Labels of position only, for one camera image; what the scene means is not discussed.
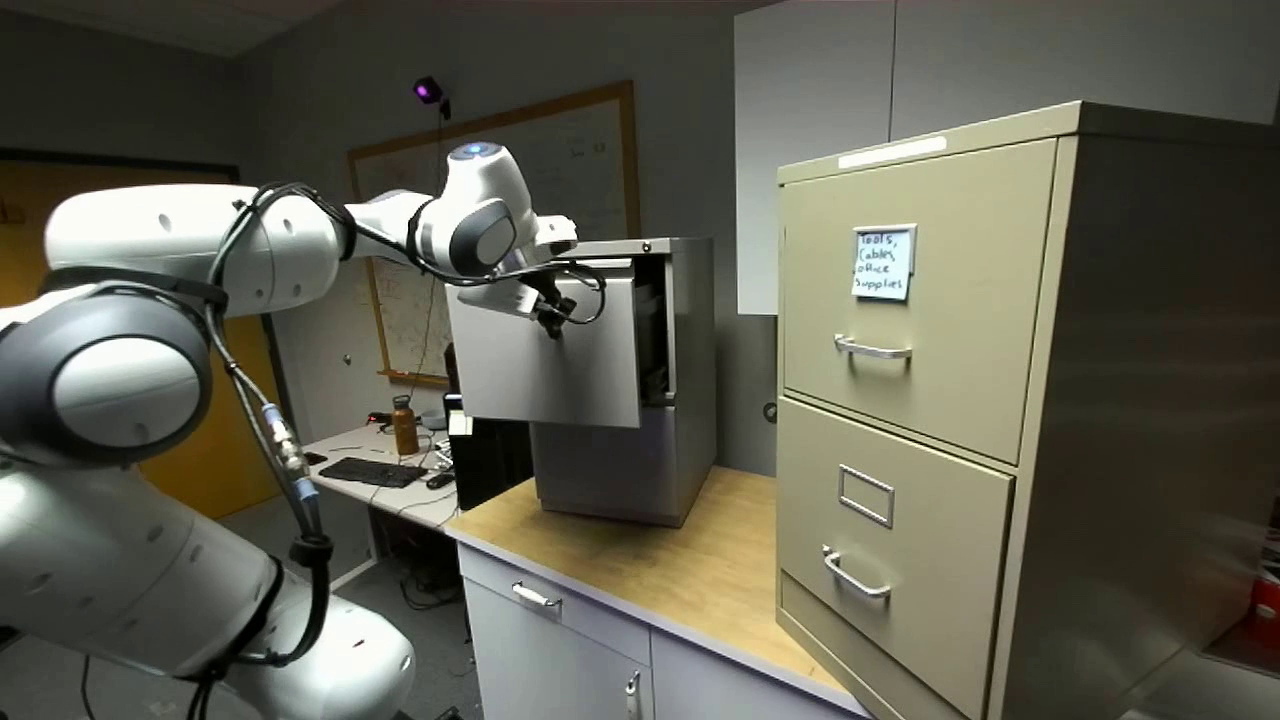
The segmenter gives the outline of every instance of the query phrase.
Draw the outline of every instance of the drawer label holder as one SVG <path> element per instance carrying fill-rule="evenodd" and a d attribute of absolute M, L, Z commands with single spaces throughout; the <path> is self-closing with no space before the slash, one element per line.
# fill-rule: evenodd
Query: drawer label holder
<path fill-rule="evenodd" d="M 873 470 L 858 470 L 851 465 L 840 465 L 840 488 L 834 488 L 840 506 L 858 511 L 862 521 L 892 527 L 892 506 L 894 506 L 894 488 L 882 484 Z"/>

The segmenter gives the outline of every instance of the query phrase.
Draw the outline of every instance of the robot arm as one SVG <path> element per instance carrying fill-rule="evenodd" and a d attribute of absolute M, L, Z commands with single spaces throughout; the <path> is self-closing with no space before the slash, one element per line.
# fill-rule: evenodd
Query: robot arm
<path fill-rule="evenodd" d="M 385 255 L 458 289 L 527 283 L 527 311 L 555 335 L 572 304 L 548 276 L 565 273 L 555 255 L 572 241 L 572 218 L 532 217 L 508 147 L 464 144 L 446 152 L 439 194 L 400 189 L 326 205 L 307 189 L 244 182 L 84 193 L 49 218 L 49 267 L 207 283 L 228 290 L 222 317 L 260 317 L 318 300 L 350 255 Z"/>
<path fill-rule="evenodd" d="M 532 217 L 495 144 L 453 152 L 434 200 L 157 182 L 58 205 L 49 290 L 0 306 L 0 622 L 198 688 L 228 677 L 269 715 L 390 715 L 413 647 L 378 616 L 326 600 L 307 465 L 221 343 L 221 318 L 301 306 L 342 260 L 390 255 L 480 304 L 514 300 L 508 311 L 558 335 L 565 242 L 572 222 Z M 128 470 L 198 418 L 207 347 L 278 470 L 312 588 Z"/>

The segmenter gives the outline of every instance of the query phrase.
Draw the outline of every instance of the label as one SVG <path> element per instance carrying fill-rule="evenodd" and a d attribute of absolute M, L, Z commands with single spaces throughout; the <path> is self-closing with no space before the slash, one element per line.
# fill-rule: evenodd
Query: label
<path fill-rule="evenodd" d="M 904 304 L 911 296 L 916 222 L 851 233 L 851 296 Z"/>
<path fill-rule="evenodd" d="M 474 433 L 471 416 L 453 407 L 446 412 L 446 435 L 471 435 L 471 433 Z"/>

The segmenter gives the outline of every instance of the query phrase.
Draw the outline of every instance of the cable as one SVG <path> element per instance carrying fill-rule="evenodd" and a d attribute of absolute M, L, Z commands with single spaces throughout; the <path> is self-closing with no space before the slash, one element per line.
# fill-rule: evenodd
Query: cable
<path fill-rule="evenodd" d="M 231 255 L 231 248 L 247 236 L 252 218 L 260 218 L 260 211 L 269 205 L 275 205 L 278 194 L 312 194 L 307 189 L 269 189 L 269 193 L 255 193 L 247 200 L 247 209 L 231 218 L 211 267 L 207 267 L 207 283 L 221 283 L 222 276 L 222 265 Z M 332 559 L 332 540 L 323 535 L 323 521 L 318 521 L 318 506 L 317 506 L 317 493 L 307 484 L 307 477 L 297 477 L 305 470 L 307 465 L 297 455 L 292 449 L 292 433 L 282 423 L 282 416 L 275 412 L 275 402 L 269 400 L 269 391 L 260 391 L 260 384 L 239 367 L 236 352 L 228 347 L 222 330 L 221 330 L 221 311 L 222 306 L 211 306 L 205 304 L 205 328 L 207 328 L 207 341 L 217 347 L 217 355 L 222 358 L 222 372 L 236 389 L 236 400 L 239 400 L 239 412 L 252 427 L 252 441 L 255 449 L 263 450 L 269 458 L 269 470 L 282 494 L 282 505 L 292 506 L 297 516 L 297 545 L 292 545 L 292 559 L 307 567 L 312 576 L 312 606 L 307 606 L 307 618 L 305 618 L 305 632 L 301 641 L 286 647 L 286 652 L 260 652 L 260 657 L 244 657 L 239 647 L 228 657 L 231 664 L 292 664 L 301 661 L 305 652 L 312 652 L 312 645 L 318 641 L 323 632 L 323 616 L 326 616 L 326 559 Z M 207 690 L 211 690 L 217 677 L 198 680 L 205 690 L 192 697 L 192 712 L 205 712 L 207 707 Z"/>
<path fill-rule="evenodd" d="M 275 182 L 275 189 L 260 189 L 260 193 L 252 193 L 252 200 L 236 211 L 236 218 L 231 218 L 231 226 L 222 233 L 222 241 L 221 241 L 221 248 L 211 253 L 211 265 L 207 265 L 207 283 L 222 283 L 222 265 L 228 265 L 228 255 L 236 253 L 236 242 L 247 236 L 247 226 L 270 209 L 270 205 L 278 205 L 282 194 L 307 194 L 312 205 L 318 205 L 318 209 L 326 209 L 323 200 L 318 200 L 318 193 L 317 189 L 307 189 L 307 182 Z"/>
<path fill-rule="evenodd" d="M 596 318 L 602 317 L 602 304 L 608 304 L 608 279 L 602 279 L 602 273 L 598 273 L 598 267 L 589 267 L 589 265 L 576 265 L 576 260 L 566 260 L 565 273 L 576 276 L 580 283 L 596 289 L 596 296 L 598 296 L 598 304 L 596 304 L 593 317 L 584 317 L 584 318 L 580 318 L 580 317 L 566 317 L 566 324 L 596 324 Z"/>
<path fill-rule="evenodd" d="M 93 666 L 93 657 L 84 652 L 84 661 L 81 661 L 81 707 L 84 707 L 88 720 L 95 720 L 93 697 L 88 697 L 88 666 Z"/>
<path fill-rule="evenodd" d="M 482 276 L 458 276 L 458 273 L 446 273 L 439 265 L 426 265 L 422 255 L 414 255 L 407 242 L 396 242 L 371 226 L 360 226 L 360 236 L 385 242 L 390 255 L 407 260 L 414 273 L 422 276 L 434 276 L 439 283 L 455 283 L 455 289 L 474 289 L 474 283 L 502 283 L 502 279 L 525 279 L 525 276 L 536 276 L 536 273 L 555 273 L 555 267 L 572 267 L 576 260 L 548 260 L 548 265 L 536 265 L 536 267 L 513 267 L 513 273 L 482 273 Z"/>
<path fill-rule="evenodd" d="M 211 684 L 217 684 L 211 677 L 196 684 L 186 700 L 186 720 L 207 720 Z"/>

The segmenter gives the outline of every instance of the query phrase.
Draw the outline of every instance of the wooden countertop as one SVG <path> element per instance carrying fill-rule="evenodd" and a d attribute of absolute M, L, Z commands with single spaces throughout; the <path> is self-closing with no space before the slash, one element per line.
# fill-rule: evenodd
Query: wooden countertop
<path fill-rule="evenodd" d="M 679 527 L 555 516 L 525 478 L 455 511 L 446 535 L 855 707 L 847 688 L 777 622 L 777 488 L 768 477 L 717 467 Z"/>

